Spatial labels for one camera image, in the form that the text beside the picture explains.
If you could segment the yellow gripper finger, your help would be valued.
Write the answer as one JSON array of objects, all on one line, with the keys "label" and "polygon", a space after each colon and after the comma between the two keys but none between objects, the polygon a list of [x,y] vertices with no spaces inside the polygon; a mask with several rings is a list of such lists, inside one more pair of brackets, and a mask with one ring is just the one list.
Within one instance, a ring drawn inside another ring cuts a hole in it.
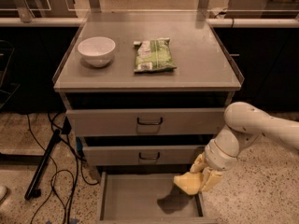
[{"label": "yellow gripper finger", "polygon": [[205,168],[201,174],[200,191],[207,192],[213,189],[223,178],[222,172],[212,168]]},{"label": "yellow gripper finger", "polygon": [[201,153],[197,156],[197,158],[193,162],[193,165],[190,168],[190,172],[196,174],[203,171],[206,167],[207,164],[205,161],[205,153]]}]

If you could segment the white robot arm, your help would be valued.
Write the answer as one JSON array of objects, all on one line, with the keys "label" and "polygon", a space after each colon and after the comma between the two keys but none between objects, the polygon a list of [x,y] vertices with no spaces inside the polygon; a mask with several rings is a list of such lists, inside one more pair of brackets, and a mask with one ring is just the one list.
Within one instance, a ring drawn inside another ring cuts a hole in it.
[{"label": "white robot arm", "polygon": [[299,149],[299,123],[270,116],[253,105],[236,102],[224,111],[225,125],[209,141],[205,151],[194,161],[188,175],[190,195],[208,191],[222,179],[222,171],[235,164],[240,151],[250,145],[250,139],[259,135]]}]

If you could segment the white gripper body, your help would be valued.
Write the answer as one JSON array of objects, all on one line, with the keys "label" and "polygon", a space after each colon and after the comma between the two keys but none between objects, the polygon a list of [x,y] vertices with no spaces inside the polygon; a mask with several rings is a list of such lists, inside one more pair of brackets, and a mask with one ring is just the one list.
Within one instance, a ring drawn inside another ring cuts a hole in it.
[{"label": "white gripper body", "polygon": [[205,159],[209,167],[217,171],[230,170],[236,163],[238,144],[211,139],[205,147]]}]

